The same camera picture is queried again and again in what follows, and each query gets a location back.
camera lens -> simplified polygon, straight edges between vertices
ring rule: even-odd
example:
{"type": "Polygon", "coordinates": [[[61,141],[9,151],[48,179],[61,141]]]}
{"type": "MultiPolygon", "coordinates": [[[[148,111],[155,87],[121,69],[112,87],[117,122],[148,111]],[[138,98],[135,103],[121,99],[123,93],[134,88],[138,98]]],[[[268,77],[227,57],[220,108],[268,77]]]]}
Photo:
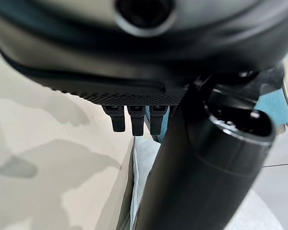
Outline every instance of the camera lens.
{"type": "Polygon", "coordinates": [[[130,24],[139,28],[160,26],[170,16],[172,0],[117,0],[118,13],[130,24]]]}

black plastic body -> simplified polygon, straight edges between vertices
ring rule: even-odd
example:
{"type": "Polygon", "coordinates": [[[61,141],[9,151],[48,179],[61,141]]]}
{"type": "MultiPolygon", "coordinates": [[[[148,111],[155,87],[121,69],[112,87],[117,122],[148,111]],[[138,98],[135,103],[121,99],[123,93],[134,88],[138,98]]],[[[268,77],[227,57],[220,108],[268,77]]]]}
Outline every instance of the black plastic body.
{"type": "Polygon", "coordinates": [[[288,0],[258,1],[216,23],[193,23],[144,39],[56,15],[34,1],[0,0],[0,50],[30,79],[109,106],[178,105],[197,74],[266,70],[288,51],[288,0]]]}
{"type": "Polygon", "coordinates": [[[147,178],[135,230],[222,230],[274,141],[266,114],[220,107],[212,109],[215,117],[194,97],[198,95],[188,92],[170,121],[147,178]]]}
{"type": "Polygon", "coordinates": [[[216,105],[253,109],[261,95],[283,87],[284,75],[283,64],[279,63],[273,68],[254,73],[250,77],[225,80],[215,86],[209,102],[216,105]]]}

black plastic clip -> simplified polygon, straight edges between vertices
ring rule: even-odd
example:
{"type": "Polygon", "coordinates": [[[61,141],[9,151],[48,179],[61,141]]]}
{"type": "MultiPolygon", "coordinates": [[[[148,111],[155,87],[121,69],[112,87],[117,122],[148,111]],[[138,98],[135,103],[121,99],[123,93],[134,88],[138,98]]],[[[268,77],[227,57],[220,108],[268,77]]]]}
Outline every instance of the black plastic clip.
{"type": "Polygon", "coordinates": [[[145,106],[128,106],[127,108],[131,116],[132,134],[134,136],[143,136],[145,106]]]}
{"type": "Polygon", "coordinates": [[[111,117],[114,132],[125,132],[124,106],[102,106],[105,113],[111,117]]]}
{"type": "Polygon", "coordinates": [[[167,113],[168,106],[150,106],[150,134],[160,135],[163,116],[167,113]]]}

black device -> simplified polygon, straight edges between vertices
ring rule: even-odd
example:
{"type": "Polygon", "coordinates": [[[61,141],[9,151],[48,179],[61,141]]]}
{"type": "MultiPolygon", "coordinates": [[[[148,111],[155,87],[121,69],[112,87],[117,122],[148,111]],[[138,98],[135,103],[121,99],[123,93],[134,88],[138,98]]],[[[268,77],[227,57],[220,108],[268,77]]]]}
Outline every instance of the black device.
{"type": "Polygon", "coordinates": [[[221,230],[273,144],[258,97],[282,86],[288,0],[0,0],[0,52],[54,90],[103,106],[113,129],[164,142],[135,230],[221,230]]]}

blue fabric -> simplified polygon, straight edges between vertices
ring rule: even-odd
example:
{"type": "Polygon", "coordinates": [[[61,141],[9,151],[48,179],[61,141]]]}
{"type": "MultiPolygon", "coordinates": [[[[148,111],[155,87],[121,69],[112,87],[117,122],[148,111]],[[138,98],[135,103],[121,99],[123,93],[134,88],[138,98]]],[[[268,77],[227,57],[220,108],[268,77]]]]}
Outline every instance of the blue fabric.
{"type": "MultiPolygon", "coordinates": [[[[255,109],[261,110],[270,115],[277,126],[288,124],[288,105],[282,89],[261,96],[255,109]]],[[[167,131],[168,113],[169,110],[163,118],[161,134],[157,136],[160,143],[167,131]]],[[[146,108],[146,115],[149,120],[149,106],[146,108]]]]}

